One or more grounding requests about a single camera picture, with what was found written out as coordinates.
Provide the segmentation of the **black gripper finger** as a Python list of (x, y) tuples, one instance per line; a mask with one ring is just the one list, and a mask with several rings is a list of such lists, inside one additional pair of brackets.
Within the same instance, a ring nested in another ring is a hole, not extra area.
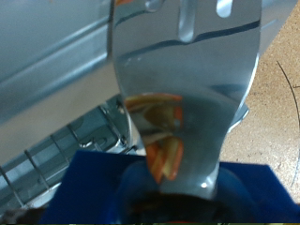
[(3, 224), (38, 223), (44, 213), (43, 208), (7, 210), (0, 218)]

